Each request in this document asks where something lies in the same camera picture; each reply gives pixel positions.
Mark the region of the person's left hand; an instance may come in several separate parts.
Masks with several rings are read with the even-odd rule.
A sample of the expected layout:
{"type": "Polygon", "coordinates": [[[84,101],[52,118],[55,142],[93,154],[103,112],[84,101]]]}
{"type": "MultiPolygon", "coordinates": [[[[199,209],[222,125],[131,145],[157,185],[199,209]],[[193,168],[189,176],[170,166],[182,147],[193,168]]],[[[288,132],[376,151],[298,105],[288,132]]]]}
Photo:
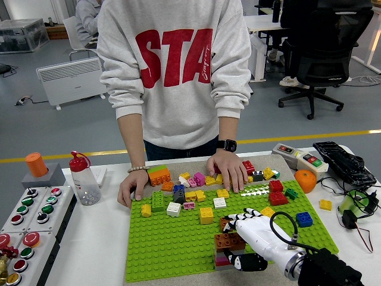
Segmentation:
{"type": "Polygon", "coordinates": [[[210,176],[214,176],[215,167],[220,170],[224,187],[227,190],[232,188],[235,193],[238,193],[244,189],[244,184],[248,181],[248,174],[241,159],[235,153],[218,149],[207,160],[207,170],[210,176]]]}

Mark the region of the white black-fingered right robot hand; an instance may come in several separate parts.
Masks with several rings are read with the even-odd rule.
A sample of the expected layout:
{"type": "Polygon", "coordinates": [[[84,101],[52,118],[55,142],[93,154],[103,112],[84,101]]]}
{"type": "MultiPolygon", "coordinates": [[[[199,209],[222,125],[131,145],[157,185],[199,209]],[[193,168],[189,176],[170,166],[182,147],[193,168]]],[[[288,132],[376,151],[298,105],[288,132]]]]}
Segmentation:
{"type": "Polygon", "coordinates": [[[293,245],[290,236],[268,216],[247,208],[241,214],[230,214],[225,218],[228,222],[223,232],[237,230],[238,235],[254,250],[247,254],[224,251],[236,269],[245,272],[263,271],[272,261],[285,277],[292,281],[299,278],[306,251],[293,245]]]}

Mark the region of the person's right hand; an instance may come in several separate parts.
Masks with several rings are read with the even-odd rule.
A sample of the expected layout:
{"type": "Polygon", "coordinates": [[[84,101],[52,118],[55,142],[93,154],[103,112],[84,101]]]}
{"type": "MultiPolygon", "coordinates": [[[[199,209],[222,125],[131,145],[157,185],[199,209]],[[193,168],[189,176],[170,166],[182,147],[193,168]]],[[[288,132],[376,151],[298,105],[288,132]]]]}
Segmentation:
{"type": "Polygon", "coordinates": [[[130,209],[132,207],[131,191],[135,191],[136,200],[141,200],[148,178],[146,170],[136,170],[129,173],[120,184],[117,201],[130,209]]]}

